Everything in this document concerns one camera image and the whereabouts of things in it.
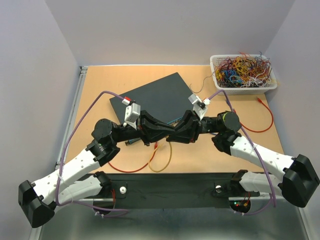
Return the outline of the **dark blue network switch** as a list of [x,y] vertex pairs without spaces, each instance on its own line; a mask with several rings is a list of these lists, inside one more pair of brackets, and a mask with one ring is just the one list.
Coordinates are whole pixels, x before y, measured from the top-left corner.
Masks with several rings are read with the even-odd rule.
[[[173,125],[179,122],[187,110],[192,110],[189,101],[191,90],[179,73],[175,72],[143,86],[125,93],[121,97],[128,97],[140,105],[140,110],[147,111],[152,117]],[[117,143],[122,141],[122,127],[114,135]]]

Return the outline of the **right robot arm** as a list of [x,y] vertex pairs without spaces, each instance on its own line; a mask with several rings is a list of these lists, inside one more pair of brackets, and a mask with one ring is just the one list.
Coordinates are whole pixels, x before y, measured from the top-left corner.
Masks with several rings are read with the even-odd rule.
[[214,146],[220,152],[241,158],[263,169],[263,173],[238,171],[230,182],[231,192],[270,193],[284,197],[292,205],[304,208],[319,186],[318,175],[310,159],[302,154],[284,155],[253,143],[248,135],[241,135],[238,115],[232,111],[216,117],[199,118],[193,111],[186,111],[167,137],[167,142],[194,143],[200,134],[213,134]]

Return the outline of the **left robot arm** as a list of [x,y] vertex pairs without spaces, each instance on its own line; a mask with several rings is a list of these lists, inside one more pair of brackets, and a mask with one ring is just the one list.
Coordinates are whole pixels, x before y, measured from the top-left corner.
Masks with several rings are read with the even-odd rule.
[[81,199],[111,193],[109,178],[102,171],[86,180],[80,178],[110,162],[119,152],[119,142],[140,138],[146,145],[174,133],[174,127],[152,117],[145,110],[129,117],[124,124],[103,118],[94,126],[93,140],[78,155],[49,175],[18,186],[18,204],[32,228],[46,224],[57,207]]

